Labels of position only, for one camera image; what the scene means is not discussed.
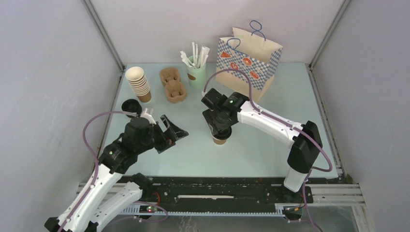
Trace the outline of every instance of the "blue rope handle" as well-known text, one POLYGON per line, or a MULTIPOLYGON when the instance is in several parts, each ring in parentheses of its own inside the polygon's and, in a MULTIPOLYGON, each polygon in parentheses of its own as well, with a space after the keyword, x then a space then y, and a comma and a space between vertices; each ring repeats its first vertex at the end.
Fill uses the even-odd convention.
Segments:
POLYGON ((226 45, 228 45, 228 47, 230 47, 232 50, 234 50, 234 51, 236 51, 236 52, 239 52, 239 53, 242 53, 242 54, 244 54, 245 56, 248 56, 247 54, 245 54, 245 53, 243 53, 243 52, 240 52, 240 51, 238 51, 236 48, 237 47, 239 47, 240 45, 241 45, 241 40, 239 39, 239 38, 230 38, 230 39, 228 39, 227 41, 226 41, 226 45), (230 45, 229 45, 229 41, 230 40, 239 40, 239 44, 235 47, 235 48, 233 48, 233 47, 231 47, 230 45))
POLYGON ((264 37, 264 39, 265 39, 265 41, 266 41, 265 35, 261 32, 261 30, 262 30, 262 24, 261 24, 260 22, 258 22, 258 21, 256 21, 256 20, 252 20, 252 21, 249 23, 249 26, 250 26, 252 29, 254 29, 254 31, 252 32, 251 36, 252 36, 255 32, 259 32, 260 34, 263 35, 263 37, 264 37), (259 26, 261 26, 261 28, 260 28, 260 29, 254 28, 254 27, 252 26, 252 22, 256 22, 257 24, 259 24, 259 26))

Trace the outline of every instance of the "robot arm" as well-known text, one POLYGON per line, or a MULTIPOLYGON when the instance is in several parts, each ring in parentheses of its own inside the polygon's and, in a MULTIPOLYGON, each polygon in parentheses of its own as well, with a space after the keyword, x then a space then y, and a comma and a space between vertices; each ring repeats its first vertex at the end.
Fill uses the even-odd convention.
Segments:
POLYGON ((104 202, 95 210, 86 232, 101 232, 103 228, 117 216, 125 207, 139 200, 144 193, 149 192, 152 181, 138 173, 130 178, 124 188, 104 202))
POLYGON ((241 122, 266 132, 290 148, 291 151, 288 156, 290 167, 284 181, 284 186, 293 192, 300 190, 310 168, 319 155, 319 150, 305 136, 293 129, 298 128, 302 130, 322 146, 316 124, 310 121, 306 124, 293 122, 255 104, 259 110, 292 125, 292 128, 287 127, 276 120, 260 114, 252 107, 247 96, 237 92, 234 92, 228 98, 212 88, 204 95, 202 102, 209 108, 202 114, 213 136, 227 139, 232 133, 231 126, 241 122))
MULTIPOLYGON (((257 104, 255 104, 258 108, 262 109, 263 111, 274 115, 284 121, 289 122, 290 124, 292 124, 294 127, 298 127, 299 129, 303 129, 302 128, 302 124, 299 122, 293 122, 290 120, 287 120, 279 115, 276 115, 268 110, 265 110, 263 108, 261 108, 260 106, 258 106, 257 104)), ((242 106, 241 106, 241 111, 238 112, 238 122, 244 123, 244 124, 248 124, 251 125, 255 128, 260 129, 261 131, 264 131, 265 133, 272 135, 273 137, 275 137, 276 139, 278 139, 279 141, 281 141, 282 143, 286 144, 286 146, 288 148, 291 148, 294 140, 293 137, 294 136, 298 136, 299 132, 292 130, 291 128, 283 125, 280 122, 274 121, 271 118, 265 116, 265 115, 261 115, 259 113, 257 113, 252 105, 250 104, 249 101, 246 101, 242 106)))
POLYGON ((167 130, 162 131, 151 114, 152 109, 148 108, 142 112, 140 117, 132 118, 125 126, 124 133, 104 148, 103 153, 98 158, 99 165, 95 184, 91 185, 95 175, 94 170, 87 184, 70 207, 59 217, 51 217, 47 220, 44 226, 48 231, 59 231, 64 222, 65 224, 60 230, 62 232, 101 231, 118 212, 141 197, 141 186, 144 181, 135 179, 127 184, 129 188, 115 195, 96 211, 109 189, 126 173, 131 165, 137 162, 140 154, 152 148, 161 153, 174 146, 177 140, 188 136, 186 131, 174 125, 165 115, 161 116, 161 120, 167 130), (74 206, 79 202, 75 212, 72 212, 74 206))

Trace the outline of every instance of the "table surface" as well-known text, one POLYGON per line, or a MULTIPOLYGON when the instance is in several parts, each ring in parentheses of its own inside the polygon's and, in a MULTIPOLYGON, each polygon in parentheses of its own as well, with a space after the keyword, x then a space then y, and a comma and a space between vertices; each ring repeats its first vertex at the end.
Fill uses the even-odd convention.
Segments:
MULTIPOLYGON (((185 177, 284 177, 288 171, 289 149, 272 136, 245 124, 232 127, 232 136, 224 145, 216 145, 209 127, 202 116, 207 107, 201 102, 200 89, 188 84, 185 64, 129 64, 144 69, 151 88, 152 99, 142 103, 142 107, 154 108, 154 118, 160 121, 165 114, 189 136, 176 142, 174 147, 158 154, 155 149, 138 157, 126 175, 142 173, 148 176, 185 176, 185 177), (176 104, 167 101, 159 72, 166 67, 178 68, 182 83, 187 89, 187 98, 176 104)), ((208 77, 215 73, 215 63, 207 64, 208 77)), ((208 88, 229 96, 233 91, 212 80, 208 88)), ((119 94, 114 110, 121 110, 127 99, 137 99, 125 77, 120 83, 119 94)), ((327 140, 319 108, 304 63, 279 63, 271 87, 258 104, 289 120, 306 123, 308 120, 318 125, 323 149, 333 166, 335 162, 327 140)), ((114 114, 107 130, 104 147, 112 143, 124 132, 130 118, 114 114)), ((320 154, 315 166, 327 168, 327 162, 320 154)), ((311 177, 337 177, 336 169, 330 173, 313 170, 311 177)))

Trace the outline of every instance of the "shopping bag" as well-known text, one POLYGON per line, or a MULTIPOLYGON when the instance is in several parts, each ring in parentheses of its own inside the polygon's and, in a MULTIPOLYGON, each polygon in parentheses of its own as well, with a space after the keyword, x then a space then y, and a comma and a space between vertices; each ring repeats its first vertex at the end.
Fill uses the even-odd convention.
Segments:
MULTIPOLYGON (((246 73, 252 84, 252 99, 258 102, 272 84, 283 47, 266 39, 259 22, 252 20, 249 25, 254 32, 232 28, 233 37, 219 39, 216 71, 237 69, 246 73), (252 22, 258 23, 260 29, 255 29, 252 22), (263 37, 255 35, 255 32, 260 32, 263 37)), ((235 92, 249 96, 248 82, 239 72, 219 73, 216 81, 235 92)))

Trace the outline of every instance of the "white wall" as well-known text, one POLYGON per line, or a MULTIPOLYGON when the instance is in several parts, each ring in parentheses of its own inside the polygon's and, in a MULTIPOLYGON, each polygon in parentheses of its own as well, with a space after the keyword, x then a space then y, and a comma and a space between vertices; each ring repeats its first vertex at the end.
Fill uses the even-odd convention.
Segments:
POLYGON ((0 230, 44 232, 90 172, 82 129, 109 110, 118 69, 80 0, 1 1, 0 63, 0 230))
POLYGON ((410 1, 353 1, 315 68, 379 232, 409 231, 410 1))
POLYGON ((232 27, 253 31, 284 47, 282 62, 309 63, 343 0, 94 0, 98 14, 124 63, 181 62, 191 42, 211 48, 232 27))

